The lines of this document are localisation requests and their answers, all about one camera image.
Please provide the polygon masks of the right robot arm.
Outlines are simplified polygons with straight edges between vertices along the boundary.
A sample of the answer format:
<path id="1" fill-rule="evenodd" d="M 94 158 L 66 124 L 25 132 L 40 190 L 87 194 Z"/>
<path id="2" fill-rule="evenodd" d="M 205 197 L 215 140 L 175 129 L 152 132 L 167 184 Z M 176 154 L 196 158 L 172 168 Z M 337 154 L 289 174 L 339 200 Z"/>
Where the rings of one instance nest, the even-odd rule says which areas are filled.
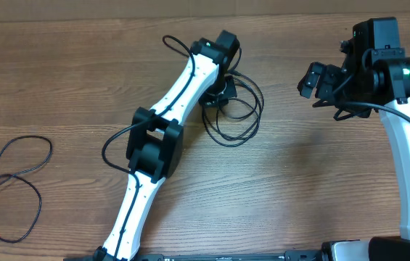
<path id="1" fill-rule="evenodd" d="M 401 200 L 399 233 L 366 241 L 323 243 L 320 260 L 410 260 L 410 57 L 401 45 L 394 17 L 372 18 L 342 41 L 339 67 L 312 63 L 298 84 L 316 107 L 334 107 L 337 121 L 377 112 L 393 153 Z"/>

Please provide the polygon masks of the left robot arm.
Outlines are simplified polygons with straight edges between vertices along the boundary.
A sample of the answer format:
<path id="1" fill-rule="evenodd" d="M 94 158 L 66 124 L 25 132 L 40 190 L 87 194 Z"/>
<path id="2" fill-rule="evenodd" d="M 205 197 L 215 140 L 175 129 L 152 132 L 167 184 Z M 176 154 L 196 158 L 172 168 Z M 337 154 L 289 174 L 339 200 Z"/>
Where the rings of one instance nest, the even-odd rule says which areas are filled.
<path id="1" fill-rule="evenodd" d="M 115 224 L 94 260 L 132 260 L 155 195 L 177 168 L 182 155 L 184 123 L 200 99 L 224 94 L 226 74 L 240 48 L 233 33 L 215 41 L 201 38 L 186 48 L 187 64 L 166 95 L 150 109 L 135 111 L 131 126 L 106 141 L 128 133 L 128 183 Z"/>

